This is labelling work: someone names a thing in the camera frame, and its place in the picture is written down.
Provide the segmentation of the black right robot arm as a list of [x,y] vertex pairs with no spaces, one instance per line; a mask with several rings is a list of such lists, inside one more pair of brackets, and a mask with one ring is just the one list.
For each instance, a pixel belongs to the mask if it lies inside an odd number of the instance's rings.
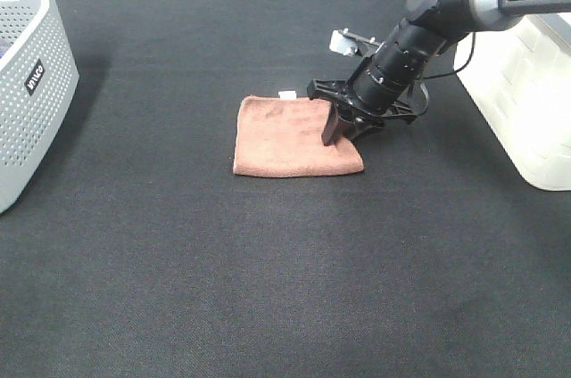
[[323,144],[353,140],[391,119],[412,123],[421,113],[401,97],[424,88],[429,60],[466,36],[510,29],[528,14],[569,10],[570,0],[407,0],[403,18],[383,42],[333,31],[330,50],[361,61],[346,80],[313,79],[307,87],[310,99],[330,103]]

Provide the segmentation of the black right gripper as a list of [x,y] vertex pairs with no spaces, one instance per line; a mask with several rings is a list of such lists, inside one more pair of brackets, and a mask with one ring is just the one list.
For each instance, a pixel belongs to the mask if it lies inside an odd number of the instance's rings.
[[[329,101],[327,121],[321,133],[325,146],[333,145],[341,134],[351,142],[381,132],[388,120],[403,120],[411,124],[418,114],[387,89],[375,90],[372,104],[357,96],[353,85],[344,80],[313,79],[307,86],[307,96],[311,99]],[[339,113],[352,124],[343,131]]]

